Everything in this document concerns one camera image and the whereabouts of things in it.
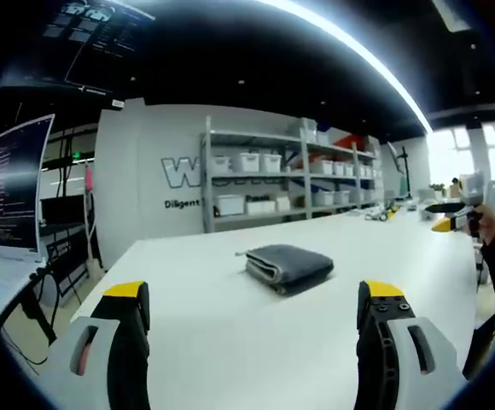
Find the person's right hand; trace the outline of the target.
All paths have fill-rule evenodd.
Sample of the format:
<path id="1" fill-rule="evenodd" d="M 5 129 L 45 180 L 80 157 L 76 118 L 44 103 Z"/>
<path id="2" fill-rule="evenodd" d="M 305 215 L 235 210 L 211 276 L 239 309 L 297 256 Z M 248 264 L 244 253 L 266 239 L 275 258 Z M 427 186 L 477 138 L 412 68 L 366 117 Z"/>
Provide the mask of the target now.
<path id="1" fill-rule="evenodd" d="M 485 245 L 495 239 L 495 213 L 485 204 L 481 204 L 467 214 L 470 234 L 478 236 Z"/>

